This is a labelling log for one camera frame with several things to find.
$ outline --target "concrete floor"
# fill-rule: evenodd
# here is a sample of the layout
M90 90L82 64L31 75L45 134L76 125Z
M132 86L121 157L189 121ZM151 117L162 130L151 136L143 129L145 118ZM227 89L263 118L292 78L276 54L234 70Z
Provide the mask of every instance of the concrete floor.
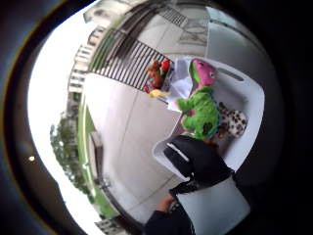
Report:
M204 19L206 12L182 9L182 14ZM155 16L138 40L175 60L186 55L204 56L206 32L200 34L203 42ZM86 77L84 94L104 144L103 173L112 184L109 189L131 216L145 223L168 189L181 182L152 156L154 144L169 135L180 114L144 92L95 74Z

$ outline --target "sky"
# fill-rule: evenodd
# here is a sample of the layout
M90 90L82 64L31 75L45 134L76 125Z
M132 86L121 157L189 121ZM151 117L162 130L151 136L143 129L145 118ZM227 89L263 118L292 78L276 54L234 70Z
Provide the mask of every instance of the sky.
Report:
M97 212L87 197L70 183L57 162L49 134L51 124L58 123L61 112L66 109L67 81L74 55L96 27L83 20L83 13L89 7L60 24L42 47L31 74L27 108L31 134L40 159L58 182L68 211L87 234L103 235L94 224L100 221Z

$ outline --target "yellow object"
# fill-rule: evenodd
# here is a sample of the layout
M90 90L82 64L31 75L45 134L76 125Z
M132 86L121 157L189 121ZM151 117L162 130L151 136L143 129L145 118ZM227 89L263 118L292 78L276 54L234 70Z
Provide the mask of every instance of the yellow object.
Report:
M149 93L149 96L154 98L154 97L164 97L164 96L168 96L169 95L169 92L162 92L158 89L155 89L155 90L152 90L150 93Z

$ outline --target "pink dinosaur head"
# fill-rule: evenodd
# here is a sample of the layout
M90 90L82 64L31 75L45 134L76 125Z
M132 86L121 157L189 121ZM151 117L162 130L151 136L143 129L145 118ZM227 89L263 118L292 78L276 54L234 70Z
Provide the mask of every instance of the pink dinosaur head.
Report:
M194 65L194 79L199 84L199 88L211 85L215 80L215 68L207 62L199 59L192 61Z

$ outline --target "person's hand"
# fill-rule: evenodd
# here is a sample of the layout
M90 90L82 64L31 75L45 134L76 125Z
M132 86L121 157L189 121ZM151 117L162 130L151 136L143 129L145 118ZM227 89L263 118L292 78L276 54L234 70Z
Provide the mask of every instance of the person's hand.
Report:
M159 212L167 212L169 206L171 205L171 203L174 201L174 198L171 195L166 195L165 197L163 197L159 204L157 205L156 210Z

